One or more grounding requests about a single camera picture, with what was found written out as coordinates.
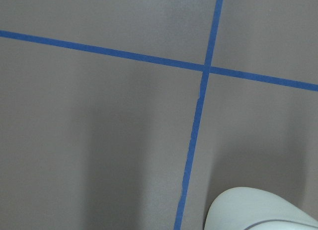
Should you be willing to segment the white ceramic mug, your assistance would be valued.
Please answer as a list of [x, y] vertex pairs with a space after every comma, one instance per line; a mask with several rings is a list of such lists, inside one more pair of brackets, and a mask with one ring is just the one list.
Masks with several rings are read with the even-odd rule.
[[318, 221], [273, 193], [235, 187], [211, 204], [205, 230], [316, 230]]

